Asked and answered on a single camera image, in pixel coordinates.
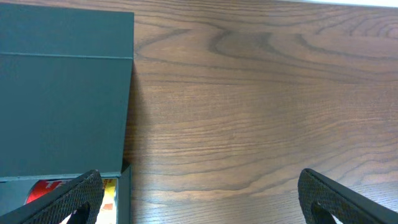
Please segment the red packaging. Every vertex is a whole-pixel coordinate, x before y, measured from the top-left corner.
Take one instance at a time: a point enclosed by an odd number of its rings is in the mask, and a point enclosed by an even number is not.
[[[51,192],[57,187],[61,187],[71,180],[39,180],[30,191],[26,203],[33,202],[39,197]]]

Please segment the box lid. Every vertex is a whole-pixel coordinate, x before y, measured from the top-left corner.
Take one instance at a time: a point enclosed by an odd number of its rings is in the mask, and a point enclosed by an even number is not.
[[[0,4],[0,180],[119,176],[133,13]]]

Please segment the textured black pad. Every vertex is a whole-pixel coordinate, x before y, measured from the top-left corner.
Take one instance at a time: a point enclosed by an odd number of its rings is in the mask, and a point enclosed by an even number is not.
[[[398,214],[347,187],[304,169],[298,180],[298,197],[307,223],[398,223]]]
[[[61,223],[74,211],[89,208],[86,223],[94,224],[103,197],[100,173],[91,170],[37,200],[1,216],[0,223]]]

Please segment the wooden desk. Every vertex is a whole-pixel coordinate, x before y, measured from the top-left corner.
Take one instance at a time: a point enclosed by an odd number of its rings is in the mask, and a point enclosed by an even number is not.
[[[303,223],[305,167],[397,209],[398,9],[16,2],[136,13],[135,222]]]

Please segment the wooden table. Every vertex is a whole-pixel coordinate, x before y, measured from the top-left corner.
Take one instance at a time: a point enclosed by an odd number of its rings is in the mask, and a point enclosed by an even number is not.
[[[305,167],[398,209],[398,9],[11,2],[136,13],[136,223],[303,223]]]

